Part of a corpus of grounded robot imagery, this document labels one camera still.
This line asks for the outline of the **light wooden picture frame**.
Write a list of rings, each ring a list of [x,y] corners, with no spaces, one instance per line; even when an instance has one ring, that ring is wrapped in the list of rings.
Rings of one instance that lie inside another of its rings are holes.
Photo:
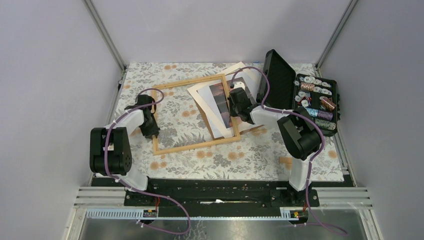
[[[210,75],[210,76],[205,76],[205,77],[191,78],[191,79],[185,79],[185,80],[180,80],[180,81],[171,82],[171,83],[164,83],[164,84],[154,85],[153,88],[158,89],[158,90],[163,90],[163,89],[170,89],[170,88],[175,88],[175,87],[186,86],[186,85],[190,85],[190,84],[211,82],[211,81],[215,81],[215,80],[221,80],[225,96],[228,97],[230,91],[229,91],[229,87],[228,87],[228,84],[227,84],[225,74],[215,74],[215,75]],[[201,142],[201,143],[196,143],[196,144],[191,144],[191,145],[168,148],[168,149],[160,149],[158,137],[153,136],[152,137],[153,155],[154,156],[166,155],[166,154],[171,154],[171,153],[177,153],[177,152],[183,152],[183,151],[194,150],[194,149],[199,149],[199,148],[216,146],[216,145],[220,145],[220,144],[228,144],[228,143],[238,142],[238,141],[241,140],[241,134],[240,134],[240,130],[239,130],[237,120],[236,120],[235,117],[231,117],[230,120],[232,122],[232,129],[233,129],[233,133],[234,133],[233,137],[222,138],[222,139],[217,139],[217,140],[212,140],[212,141],[207,141],[207,142]]]

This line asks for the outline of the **sunset landscape photo print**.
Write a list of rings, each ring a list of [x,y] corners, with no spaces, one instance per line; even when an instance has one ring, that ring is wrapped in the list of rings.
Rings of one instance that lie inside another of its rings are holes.
[[[236,88],[243,88],[250,101],[252,103],[255,102],[249,87],[257,87],[257,81],[252,80],[247,74],[242,73],[241,76],[238,76],[234,79],[233,84]],[[196,87],[192,87],[191,89],[191,94],[193,97],[198,95],[198,97],[195,98],[196,102],[205,112],[215,137],[233,137],[233,124],[230,119],[230,110],[227,104],[227,98],[225,96],[221,80],[204,82]],[[250,126],[259,126],[257,124],[243,122],[240,117],[236,117],[236,121],[238,126],[239,123],[241,123],[243,130],[249,128]]]

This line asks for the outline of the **cream photo mat board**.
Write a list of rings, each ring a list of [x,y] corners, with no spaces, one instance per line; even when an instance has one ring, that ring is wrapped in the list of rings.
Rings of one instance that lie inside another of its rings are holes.
[[[237,85],[243,83],[245,91],[252,103],[258,93],[259,75],[251,69],[239,72],[234,79]],[[231,138],[234,136],[229,108],[225,101],[221,80],[197,83],[188,88],[196,104],[204,113],[208,129],[213,139]]]

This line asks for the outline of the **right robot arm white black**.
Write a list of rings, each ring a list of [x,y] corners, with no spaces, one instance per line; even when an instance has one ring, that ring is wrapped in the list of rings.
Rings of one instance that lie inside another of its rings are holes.
[[[278,129],[288,153],[292,156],[292,167],[287,191],[287,201],[293,206],[306,199],[311,183],[312,160],[322,150],[325,139],[320,128],[304,107],[294,110],[277,109],[252,103],[242,87],[234,88],[228,97],[230,115],[239,117],[252,125],[264,125]]]

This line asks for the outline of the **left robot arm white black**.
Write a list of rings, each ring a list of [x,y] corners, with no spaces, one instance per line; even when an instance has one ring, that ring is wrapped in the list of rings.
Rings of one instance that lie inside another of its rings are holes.
[[[117,124],[95,127],[90,132],[89,167],[97,175],[112,177],[136,192],[136,199],[144,206],[152,204],[155,192],[148,187],[149,178],[132,167],[133,156],[129,136],[140,130],[147,139],[159,135],[154,113],[155,100],[140,94],[134,105],[125,108],[127,115]]]

